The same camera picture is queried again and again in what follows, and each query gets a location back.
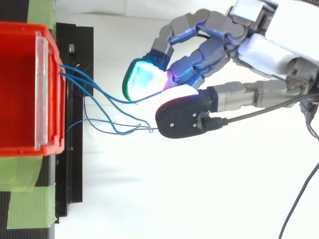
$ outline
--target red container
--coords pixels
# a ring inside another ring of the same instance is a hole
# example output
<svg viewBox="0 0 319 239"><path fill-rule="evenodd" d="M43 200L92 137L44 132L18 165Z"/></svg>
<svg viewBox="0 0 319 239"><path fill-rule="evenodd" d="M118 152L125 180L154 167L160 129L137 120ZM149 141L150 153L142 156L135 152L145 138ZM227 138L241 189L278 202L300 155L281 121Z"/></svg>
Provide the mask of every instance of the red container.
<svg viewBox="0 0 319 239"><path fill-rule="evenodd" d="M0 22L0 157L64 150L65 78L45 25Z"/></svg>

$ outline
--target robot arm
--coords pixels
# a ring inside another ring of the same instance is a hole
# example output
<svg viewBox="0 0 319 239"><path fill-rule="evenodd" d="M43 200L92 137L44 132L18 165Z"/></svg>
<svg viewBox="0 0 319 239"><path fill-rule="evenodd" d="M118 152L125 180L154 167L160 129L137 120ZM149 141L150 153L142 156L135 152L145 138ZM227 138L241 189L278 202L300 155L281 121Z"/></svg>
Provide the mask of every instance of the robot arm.
<svg viewBox="0 0 319 239"><path fill-rule="evenodd" d="M231 59L275 80L231 82L169 101L156 114L161 134L171 138L202 134L225 124L220 119L209 120L209 113L242 106L268 108L308 94L318 80L319 48L308 44L305 36L317 27L318 14L318 7L302 1L238 0L226 15L201 9L164 26L144 57L164 71L175 44L197 36L199 31L210 37L190 56L172 63L166 70L165 88L189 85L198 89L206 77ZM301 106L306 113L313 103L304 100Z"/></svg>

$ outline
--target metal bolt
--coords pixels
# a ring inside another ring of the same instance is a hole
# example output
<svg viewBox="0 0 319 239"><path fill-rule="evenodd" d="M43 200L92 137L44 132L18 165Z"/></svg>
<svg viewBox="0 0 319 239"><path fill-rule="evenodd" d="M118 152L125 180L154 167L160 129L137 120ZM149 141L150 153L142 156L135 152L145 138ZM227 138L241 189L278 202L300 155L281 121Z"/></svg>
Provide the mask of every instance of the metal bolt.
<svg viewBox="0 0 319 239"><path fill-rule="evenodd" d="M70 45L69 45L69 53L70 53L70 54L74 54L74 52L75 52L74 44L70 44Z"/></svg>

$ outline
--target white background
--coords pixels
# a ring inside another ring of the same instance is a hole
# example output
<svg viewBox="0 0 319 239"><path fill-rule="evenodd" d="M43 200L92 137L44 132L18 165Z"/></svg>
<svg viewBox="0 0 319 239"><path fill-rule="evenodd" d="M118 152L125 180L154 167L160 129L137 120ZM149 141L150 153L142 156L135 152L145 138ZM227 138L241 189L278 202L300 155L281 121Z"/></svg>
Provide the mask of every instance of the white background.
<svg viewBox="0 0 319 239"><path fill-rule="evenodd" d="M225 13L236 0L57 0L59 12L173 19L201 8Z"/></svg>
<svg viewBox="0 0 319 239"><path fill-rule="evenodd" d="M122 80L129 63L150 50L160 28L168 23L66 13L59 13L57 20L94 27L95 81L119 98L123 98ZM176 46L172 62L189 55L200 42L194 39ZM205 86L257 80L263 78L229 63ZM136 124L95 95L115 121ZM90 117L104 119L91 100L87 104ZM121 107L155 126L156 109L151 106ZM253 110L220 115L232 117ZM318 142L304 122L295 106L181 140L166 139L157 132L106 135L84 123L84 202L70 206L69 216L56 225L56 238L276 239L302 184L319 161ZM313 125L319 129L316 120ZM319 175L309 184L284 239L319 238L318 185Z"/></svg>

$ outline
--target masking tape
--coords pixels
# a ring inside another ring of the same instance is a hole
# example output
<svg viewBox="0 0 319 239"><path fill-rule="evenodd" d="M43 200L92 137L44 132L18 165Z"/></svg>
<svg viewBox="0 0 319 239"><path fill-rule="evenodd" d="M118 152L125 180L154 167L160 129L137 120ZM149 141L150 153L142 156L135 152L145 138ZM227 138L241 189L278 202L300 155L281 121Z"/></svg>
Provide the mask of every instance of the masking tape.
<svg viewBox="0 0 319 239"><path fill-rule="evenodd" d="M11 193L7 229L50 228L55 221L55 184Z"/></svg>
<svg viewBox="0 0 319 239"><path fill-rule="evenodd" d="M55 25L55 1L30 0L27 22L45 24L49 29L53 30Z"/></svg>
<svg viewBox="0 0 319 239"><path fill-rule="evenodd" d="M0 158L0 192L30 192L38 180L42 157Z"/></svg>

